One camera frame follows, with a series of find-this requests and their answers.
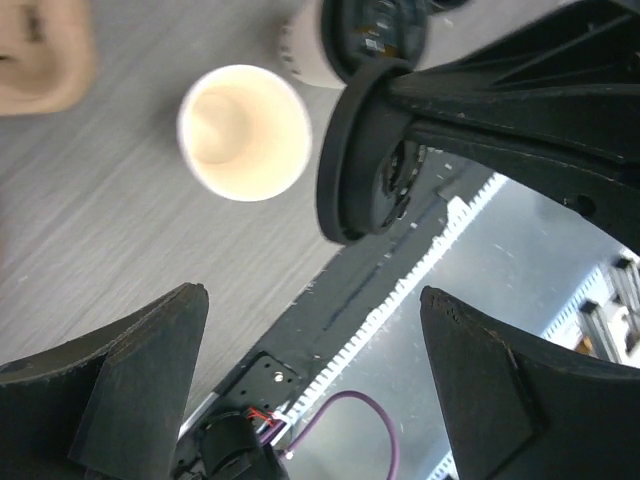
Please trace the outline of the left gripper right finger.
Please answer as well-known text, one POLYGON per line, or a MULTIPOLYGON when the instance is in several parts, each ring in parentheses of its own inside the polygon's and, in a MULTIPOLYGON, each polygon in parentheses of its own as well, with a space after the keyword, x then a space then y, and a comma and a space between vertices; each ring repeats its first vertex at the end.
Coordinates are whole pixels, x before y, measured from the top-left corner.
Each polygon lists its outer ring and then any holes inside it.
POLYGON ((639 372, 427 286, 421 322, 462 479, 636 479, 639 372))

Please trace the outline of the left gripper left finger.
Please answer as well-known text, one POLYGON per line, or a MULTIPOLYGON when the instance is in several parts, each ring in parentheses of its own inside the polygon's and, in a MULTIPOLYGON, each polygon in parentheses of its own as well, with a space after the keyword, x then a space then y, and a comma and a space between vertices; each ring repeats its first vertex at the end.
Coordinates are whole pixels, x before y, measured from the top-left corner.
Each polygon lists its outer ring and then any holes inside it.
POLYGON ((1 367, 4 479, 166 479, 209 307, 185 283, 1 367))

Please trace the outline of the black cup lid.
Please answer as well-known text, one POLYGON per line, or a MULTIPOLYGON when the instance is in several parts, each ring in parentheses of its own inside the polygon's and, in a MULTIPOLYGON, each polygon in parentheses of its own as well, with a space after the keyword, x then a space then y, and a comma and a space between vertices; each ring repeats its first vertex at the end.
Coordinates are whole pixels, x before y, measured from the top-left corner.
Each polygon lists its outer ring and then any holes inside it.
POLYGON ((372 58, 397 58, 415 66, 425 50, 432 13, 425 0, 323 1, 323 52, 331 69, 344 82, 372 58))
POLYGON ((392 105, 388 87, 410 72, 397 59, 366 62, 332 112, 318 165, 316 214, 333 243, 381 235, 404 216, 419 161, 404 140, 412 115, 392 105))

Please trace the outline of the white paper cup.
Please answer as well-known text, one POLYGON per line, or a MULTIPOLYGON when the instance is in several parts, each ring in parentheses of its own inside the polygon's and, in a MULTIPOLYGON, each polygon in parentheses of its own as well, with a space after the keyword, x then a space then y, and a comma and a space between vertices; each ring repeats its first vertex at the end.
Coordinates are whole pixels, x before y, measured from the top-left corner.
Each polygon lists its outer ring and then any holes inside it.
POLYGON ((176 118, 181 155, 209 191, 237 202, 274 198, 306 169, 312 124, 297 91, 274 72, 227 65, 201 76, 176 118))
POLYGON ((338 1, 307 1, 284 23, 278 54, 286 69, 307 85, 342 89, 344 75, 331 59, 332 14, 338 1))

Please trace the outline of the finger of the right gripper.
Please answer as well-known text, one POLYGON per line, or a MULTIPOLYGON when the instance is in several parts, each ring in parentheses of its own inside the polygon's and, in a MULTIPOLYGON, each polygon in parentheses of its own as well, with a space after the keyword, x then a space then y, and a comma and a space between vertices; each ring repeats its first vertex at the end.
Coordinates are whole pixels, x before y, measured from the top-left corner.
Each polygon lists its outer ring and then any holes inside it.
POLYGON ((639 4, 576 1, 445 65, 388 84, 404 108, 554 100, 577 108, 639 104, 639 4))
POLYGON ((542 194, 639 251, 639 164, 620 164, 524 133, 476 126, 401 100, 414 115, 407 137, 468 158, 542 194))

